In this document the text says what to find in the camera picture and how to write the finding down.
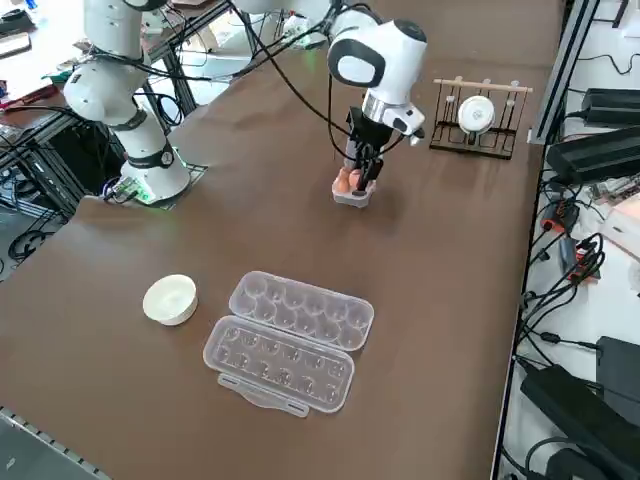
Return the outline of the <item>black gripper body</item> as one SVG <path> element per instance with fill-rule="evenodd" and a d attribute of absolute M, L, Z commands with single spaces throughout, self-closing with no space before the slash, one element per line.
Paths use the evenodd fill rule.
<path fill-rule="evenodd" d="M 389 143 L 393 132 L 391 127 L 374 122 L 365 115 L 362 115 L 358 121 L 359 139 L 376 151 L 382 150 Z"/>

